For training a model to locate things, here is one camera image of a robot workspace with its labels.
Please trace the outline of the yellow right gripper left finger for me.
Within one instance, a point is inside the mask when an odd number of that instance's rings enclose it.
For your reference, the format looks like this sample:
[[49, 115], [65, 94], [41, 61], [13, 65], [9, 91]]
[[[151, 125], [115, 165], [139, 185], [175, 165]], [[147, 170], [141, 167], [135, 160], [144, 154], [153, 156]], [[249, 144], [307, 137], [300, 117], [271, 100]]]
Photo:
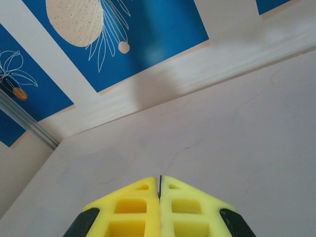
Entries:
[[157, 179], [141, 179], [87, 204], [64, 236], [160, 236]]

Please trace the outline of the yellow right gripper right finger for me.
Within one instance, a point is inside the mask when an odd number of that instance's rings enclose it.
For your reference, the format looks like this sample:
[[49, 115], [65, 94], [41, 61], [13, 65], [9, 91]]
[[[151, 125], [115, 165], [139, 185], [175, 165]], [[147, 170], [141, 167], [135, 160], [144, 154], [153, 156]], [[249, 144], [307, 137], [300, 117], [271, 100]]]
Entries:
[[163, 237], [253, 237], [244, 218], [230, 204], [174, 177], [160, 176]]

